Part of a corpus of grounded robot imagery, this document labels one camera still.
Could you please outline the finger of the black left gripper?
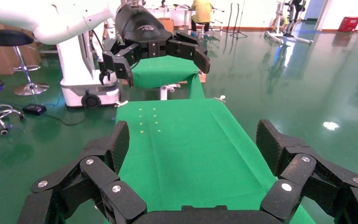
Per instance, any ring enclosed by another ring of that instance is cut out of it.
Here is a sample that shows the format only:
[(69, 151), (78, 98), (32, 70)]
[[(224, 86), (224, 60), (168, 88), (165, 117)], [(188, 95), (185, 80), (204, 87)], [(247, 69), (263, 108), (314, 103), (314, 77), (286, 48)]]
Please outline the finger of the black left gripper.
[(103, 62), (109, 72), (114, 72), (116, 78), (125, 79), (129, 86), (134, 85), (132, 65), (141, 59), (140, 45), (120, 44), (117, 38), (112, 38), (103, 50)]
[(167, 41), (166, 53), (169, 56), (193, 61), (204, 74), (209, 73), (211, 60), (207, 56), (208, 50), (202, 46), (201, 40), (183, 32), (176, 32)]

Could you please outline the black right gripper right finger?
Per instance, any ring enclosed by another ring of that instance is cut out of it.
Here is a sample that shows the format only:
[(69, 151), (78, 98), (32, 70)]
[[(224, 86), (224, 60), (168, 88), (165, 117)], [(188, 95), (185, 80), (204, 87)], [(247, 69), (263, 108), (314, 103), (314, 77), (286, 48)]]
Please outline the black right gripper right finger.
[(258, 122), (256, 145), (277, 178), (260, 210), (288, 224), (302, 199), (309, 198), (336, 224), (358, 224), (358, 174), (320, 156), (303, 139)]

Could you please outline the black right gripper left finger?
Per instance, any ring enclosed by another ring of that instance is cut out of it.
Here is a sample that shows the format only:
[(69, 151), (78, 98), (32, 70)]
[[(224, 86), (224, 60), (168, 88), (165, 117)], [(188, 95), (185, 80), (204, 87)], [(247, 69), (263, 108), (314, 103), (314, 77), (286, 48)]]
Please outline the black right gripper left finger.
[(111, 224), (135, 222), (147, 205), (118, 175), (129, 142), (128, 124), (119, 121), (109, 136), (90, 141), (73, 162), (35, 181), (18, 223), (63, 224), (88, 200)]

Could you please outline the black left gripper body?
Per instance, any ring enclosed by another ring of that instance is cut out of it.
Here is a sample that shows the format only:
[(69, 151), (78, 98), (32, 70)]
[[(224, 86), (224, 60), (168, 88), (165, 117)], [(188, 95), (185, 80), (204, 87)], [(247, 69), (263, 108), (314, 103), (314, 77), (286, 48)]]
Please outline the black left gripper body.
[(116, 31), (125, 45), (138, 44), (142, 58), (166, 56), (172, 33), (142, 5), (125, 4), (116, 11)]

